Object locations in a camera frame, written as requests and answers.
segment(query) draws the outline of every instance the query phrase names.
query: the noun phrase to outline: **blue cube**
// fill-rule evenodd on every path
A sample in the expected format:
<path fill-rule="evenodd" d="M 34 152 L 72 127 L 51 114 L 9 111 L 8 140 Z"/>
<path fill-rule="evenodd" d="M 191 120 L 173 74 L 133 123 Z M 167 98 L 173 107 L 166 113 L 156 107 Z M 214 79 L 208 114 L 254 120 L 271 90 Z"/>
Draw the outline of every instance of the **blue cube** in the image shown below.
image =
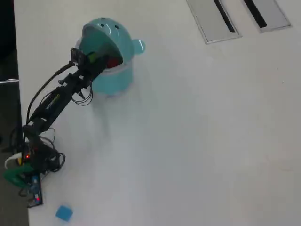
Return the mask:
<path fill-rule="evenodd" d="M 60 206 L 56 212 L 56 216 L 66 222 L 68 222 L 73 214 L 73 211 L 65 206 Z"/>

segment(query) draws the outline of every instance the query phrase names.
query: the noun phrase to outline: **robotic arm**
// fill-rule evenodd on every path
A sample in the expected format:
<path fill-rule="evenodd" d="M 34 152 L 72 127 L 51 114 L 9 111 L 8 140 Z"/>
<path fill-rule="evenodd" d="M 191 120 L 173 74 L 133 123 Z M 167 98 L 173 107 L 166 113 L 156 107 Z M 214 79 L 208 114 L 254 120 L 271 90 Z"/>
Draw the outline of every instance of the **robotic arm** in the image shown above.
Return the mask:
<path fill-rule="evenodd" d="M 31 101 L 26 125 L 23 126 L 24 140 L 23 144 L 20 145 L 21 150 L 19 150 L 22 153 L 21 164 L 19 167 L 9 169 L 4 173 L 6 180 L 22 189 L 27 189 L 32 194 L 28 207 L 42 204 L 40 174 L 59 171 L 65 161 L 65 155 L 59 153 L 54 146 L 46 145 L 41 140 L 40 134 L 50 128 L 72 100 L 74 94 L 79 94 L 84 98 L 81 90 L 87 89 L 89 86 L 92 87 L 93 80 L 104 71 L 109 59 L 109 54 L 98 56 L 97 53 L 93 52 L 85 55 L 80 50 L 72 48 L 70 62 L 57 71 Z M 38 94 L 53 78 L 72 66 L 77 66 L 78 70 L 73 74 L 68 74 L 60 81 L 60 86 L 51 91 L 29 117 L 31 105 Z"/>

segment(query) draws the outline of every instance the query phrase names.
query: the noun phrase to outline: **white table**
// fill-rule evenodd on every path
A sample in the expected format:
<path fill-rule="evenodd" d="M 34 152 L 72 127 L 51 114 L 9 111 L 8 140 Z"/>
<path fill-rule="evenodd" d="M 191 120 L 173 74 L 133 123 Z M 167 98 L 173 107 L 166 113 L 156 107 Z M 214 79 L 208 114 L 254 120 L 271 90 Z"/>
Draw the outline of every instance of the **white table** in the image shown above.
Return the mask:
<path fill-rule="evenodd" d="M 66 163 L 30 225 L 59 225 L 61 204 L 72 226 L 299 225 L 301 3 L 278 2 L 293 28 L 259 34 L 225 0 L 243 37 L 206 45 L 185 0 L 15 0 L 23 119 L 91 19 L 147 48 L 128 92 L 70 103 L 54 123 Z"/>

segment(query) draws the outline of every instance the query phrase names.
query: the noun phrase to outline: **black cable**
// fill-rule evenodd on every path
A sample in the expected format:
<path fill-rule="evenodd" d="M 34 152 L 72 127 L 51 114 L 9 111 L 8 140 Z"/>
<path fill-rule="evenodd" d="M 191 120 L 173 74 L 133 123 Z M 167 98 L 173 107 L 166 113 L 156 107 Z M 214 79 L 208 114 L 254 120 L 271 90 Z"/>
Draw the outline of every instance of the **black cable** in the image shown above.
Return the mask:
<path fill-rule="evenodd" d="M 43 137 L 43 136 L 39 136 L 39 137 L 40 137 L 41 139 L 43 139 L 43 140 L 48 141 L 48 142 L 51 144 L 52 148 L 55 149 L 55 145 L 54 145 L 54 143 L 53 143 L 52 140 L 50 140 L 50 139 L 47 138 L 47 137 Z"/>
<path fill-rule="evenodd" d="M 21 190 L 18 192 L 18 195 L 22 198 L 27 197 L 27 194 L 22 194 L 25 188 L 21 188 Z"/>
<path fill-rule="evenodd" d="M 64 155 L 63 153 L 58 153 L 58 154 L 60 155 L 60 157 L 61 156 L 63 157 L 63 160 L 62 160 L 62 163 L 60 164 L 60 166 L 58 168 L 50 170 L 53 173 L 56 173 L 56 172 L 60 171 L 60 169 L 62 168 L 62 166 L 64 165 L 64 163 L 66 161 L 66 155 Z"/>
<path fill-rule="evenodd" d="M 75 99 L 72 98 L 72 101 L 75 102 L 76 104 L 82 104 L 82 103 L 87 102 L 90 99 L 91 95 L 92 95 L 92 84 L 90 85 L 89 95 L 85 99 L 83 99 L 83 100 L 75 100 Z"/>
<path fill-rule="evenodd" d="M 48 130 L 50 130 L 50 129 L 52 129 L 53 130 L 53 141 L 52 142 L 54 142 L 55 141 L 55 129 L 53 128 L 53 127 L 49 127 L 49 129 Z"/>
<path fill-rule="evenodd" d="M 32 98 L 32 100 L 30 101 L 29 105 L 28 105 L 28 109 L 27 109 L 27 115 L 26 115 L 26 124 L 29 123 L 29 115 L 30 115 L 30 109 L 32 107 L 33 102 L 35 101 L 35 99 L 37 98 L 37 96 L 41 93 L 41 91 L 59 74 L 61 74 L 62 72 L 66 71 L 67 69 L 73 67 L 75 64 L 71 61 L 69 61 L 68 64 L 66 64 L 65 66 L 63 66 L 61 69 L 59 69 L 54 75 L 52 75 L 45 83 L 44 85 L 42 85 L 42 87 L 38 90 L 38 92 L 34 95 L 34 97 Z"/>
<path fill-rule="evenodd" d="M 74 103 L 76 103 L 77 105 L 79 105 L 79 106 L 87 106 L 88 104 L 90 104 L 92 102 L 92 99 L 93 99 L 93 87 L 92 87 L 92 84 L 91 84 L 90 85 L 90 93 L 89 93 L 89 95 L 84 100 L 78 101 L 78 100 L 74 100 L 72 98 L 72 101 Z"/>
<path fill-rule="evenodd" d="M 41 105 L 42 102 L 43 102 L 50 94 L 52 94 L 52 92 L 53 92 L 53 90 L 52 90 L 51 92 L 47 93 L 47 94 L 41 99 L 41 102 L 40 102 L 39 105 Z"/>

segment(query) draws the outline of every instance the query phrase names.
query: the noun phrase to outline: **cable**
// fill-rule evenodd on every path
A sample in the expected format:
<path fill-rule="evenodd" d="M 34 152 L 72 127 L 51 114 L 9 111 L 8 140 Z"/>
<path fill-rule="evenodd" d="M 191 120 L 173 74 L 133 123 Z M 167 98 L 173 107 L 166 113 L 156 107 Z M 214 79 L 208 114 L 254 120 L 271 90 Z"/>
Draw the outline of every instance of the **cable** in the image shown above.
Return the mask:
<path fill-rule="evenodd" d="M 55 141 L 55 129 L 53 127 L 49 127 L 48 130 L 50 130 L 50 129 L 53 130 L 53 141 L 52 142 L 54 142 Z"/>
<path fill-rule="evenodd" d="M 58 153 L 58 154 L 63 157 L 63 160 L 62 160 L 62 163 L 60 164 L 60 166 L 57 169 L 50 170 L 53 173 L 58 172 L 62 168 L 62 166 L 64 165 L 65 160 L 66 160 L 66 155 L 64 155 L 63 153 Z"/>
<path fill-rule="evenodd" d="M 10 157 L 9 157 L 8 159 L 6 159 L 5 162 L 4 162 L 4 167 L 5 167 L 5 169 L 8 169 L 8 167 L 7 167 L 8 161 L 13 160 L 13 159 L 19 159 L 19 158 L 21 158 L 21 157 L 22 157 L 22 153 L 21 153 L 21 152 L 19 152 L 19 153 L 17 153 L 17 154 L 14 154 L 13 156 L 10 156 Z"/>
<path fill-rule="evenodd" d="M 22 198 L 27 197 L 27 194 L 22 194 L 22 191 L 24 191 L 25 188 L 21 188 L 21 190 L 18 192 L 18 195 Z"/>
<path fill-rule="evenodd" d="M 52 90 L 51 92 L 47 93 L 47 94 L 41 99 L 41 102 L 40 102 L 39 105 L 41 105 L 42 102 L 43 102 L 50 94 L 52 94 L 52 92 L 53 92 L 53 90 Z"/>
<path fill-rule="evenodd" d="M 79 106 L 87 106 L 88 104 L 90 104 L 92 102 L 92 100 L 93 100 L 93 87 L 92 87 L 92 84 L 90 85 L 90 93 L 84 100 L 75 100 L 75 99 L 72 98 L 72 101 L 74 103 L 76 103 L 77 105 L 79 105 Z"/>
<path fill-rule="evenodd" d="M 32 107 L 33 102 L 35 101 L 35 99 L 38 97 L 38 95 L 41 93 L 41 91 L 59 74 L 61 74 L 62 72 L 66 71 L 67 69 L 73 67 L 75 64 L 71 61 L 69 61 L 68 64 L 66 64 L 65 66 L 63 66 L 61 69 L 59 69 L 54 75 L 52 75 L 45 83 L 44 85 L 42 85 L 42 87 L 38 90 L 38 92 L 34 95 L 34 97 L 32 98 L 32 100 L 30 101 L 29 105 L 28 105 L 28 109 L 27 109 L 27 115 L 26 115 L 26 124 L 29 122 L 29 115 L 30 115 L 30 109 Z"/>
<path fill-rule="evenodd" d="M 55 145 L 54 145 L 54 143 L 53 143 L 52 140 L 50 140 L 50 139 L 47 138 L 47 137 L 43 137 L 43 136 L 39 136 L 39 137 L 40 137 L 41 139 L 43 139 L 43 140 L 48 141 L 48 142 L 51 144 L 52 148 L 55 149 Z"/>

